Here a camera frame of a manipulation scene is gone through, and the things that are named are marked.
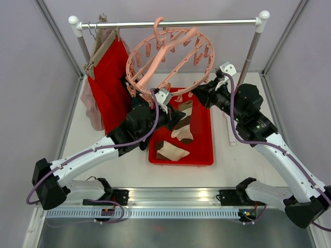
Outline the pink round clip hanger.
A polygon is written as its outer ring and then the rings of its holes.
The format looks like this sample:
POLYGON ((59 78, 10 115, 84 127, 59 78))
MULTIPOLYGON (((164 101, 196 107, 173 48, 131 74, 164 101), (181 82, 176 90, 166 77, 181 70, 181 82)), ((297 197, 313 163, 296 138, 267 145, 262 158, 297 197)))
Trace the pink round clip hanger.
POLYGON ((126 86, 132 97, 140 96, 152 103, 150 88, 166 89, 180 103, 183 95, 206 83, 215 61, 210 39, 197 27, 160 27, 158 17, 153 34, 142 40, 126 62, 126 86), (201 69, 203 75, 188 86, 179 86, 178 75, 187 69, 201 69))

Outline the teal christmas sock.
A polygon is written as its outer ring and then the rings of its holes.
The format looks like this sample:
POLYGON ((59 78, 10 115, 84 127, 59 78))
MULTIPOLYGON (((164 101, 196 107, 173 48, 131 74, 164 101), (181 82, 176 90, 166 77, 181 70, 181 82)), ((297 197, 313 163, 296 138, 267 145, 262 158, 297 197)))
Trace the teal christmas sock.
POLYGON ((151 96, 141 93, 136 90, 131 84, 126 83, 127 90, 131 96, 131 107, 138 106, 140 104, 147 105, 150 109, 154 108, 154 101, 151 96))

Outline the brown beige striped sock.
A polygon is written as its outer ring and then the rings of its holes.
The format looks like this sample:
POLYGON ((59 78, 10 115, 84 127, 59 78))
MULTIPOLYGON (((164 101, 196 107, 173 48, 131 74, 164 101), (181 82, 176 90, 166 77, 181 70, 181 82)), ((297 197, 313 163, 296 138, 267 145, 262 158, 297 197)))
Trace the brown beige striped sock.
POLYGON ((184 144, 190 144, 193 142, 193 135, 190 130, 192 108, 192 100, 184 102, 178 106, 178 110, 183 112, 185 116, 180 119, 171 133, 171 138, 176 138, 184 144))

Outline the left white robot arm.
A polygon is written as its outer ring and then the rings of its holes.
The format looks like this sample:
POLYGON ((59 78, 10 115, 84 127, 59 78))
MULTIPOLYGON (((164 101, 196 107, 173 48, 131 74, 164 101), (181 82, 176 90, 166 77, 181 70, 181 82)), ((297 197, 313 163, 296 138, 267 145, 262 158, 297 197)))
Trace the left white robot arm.
POLYGON ((153 133, 165 127, 173 130, 185 117, 185 111, 171 106, 164 111, 160 107, 151 110, 139 104, 126 115, 125 120, 100 141, 72 156, 48 162, 45 158, 36 162, 32 177, 32 192, 36 203, 44 210, 51 210, 64 202, 107 205, 112 201, 113 190, 104 178, 93 181, 77 181, 76 178, 106 161, 117 159, 139 147, 144 150, 153 133))

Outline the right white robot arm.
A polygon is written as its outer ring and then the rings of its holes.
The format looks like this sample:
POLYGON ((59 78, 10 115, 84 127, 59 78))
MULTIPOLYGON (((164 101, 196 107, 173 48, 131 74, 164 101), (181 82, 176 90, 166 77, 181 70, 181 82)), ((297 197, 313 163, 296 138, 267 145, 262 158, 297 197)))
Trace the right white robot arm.
POLYGON ((227 114, 236 139, 266 158, 289 187, 281 190, 249 177, 237 185, 237 200, 242 204, 257 201, 276 207, 300 228, 314 225, 329 232, 316 220, 330 209, 330 187, 292 154, 275 125, 260 112, 263 98, 257 87, 243 84, 234 91, 228 90, 227 84, 217 87, 211 81, 192 92, 204 107, 216 106, 227 114))

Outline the black sports sock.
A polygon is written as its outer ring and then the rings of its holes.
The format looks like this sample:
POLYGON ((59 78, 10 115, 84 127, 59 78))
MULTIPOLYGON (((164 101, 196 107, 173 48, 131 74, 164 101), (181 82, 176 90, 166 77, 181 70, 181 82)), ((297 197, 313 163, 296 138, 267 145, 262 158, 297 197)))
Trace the black sports sock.
POLYGON ((146 139, 139 142, 139 148, 141 151, 145 151, 149 145, 150 137, 147 137, 146 139))
POLYGON ((132 88, 131 88, 131 85, 129 84, 129 82, 127 81, 127 79, 126 79, 126 76, 122 76, 120 78, 120 81, 121 81, 121 84, 122 84, 123 88, 126 90, 127 95, 132 98, 132 95, 131 95, 132 88))

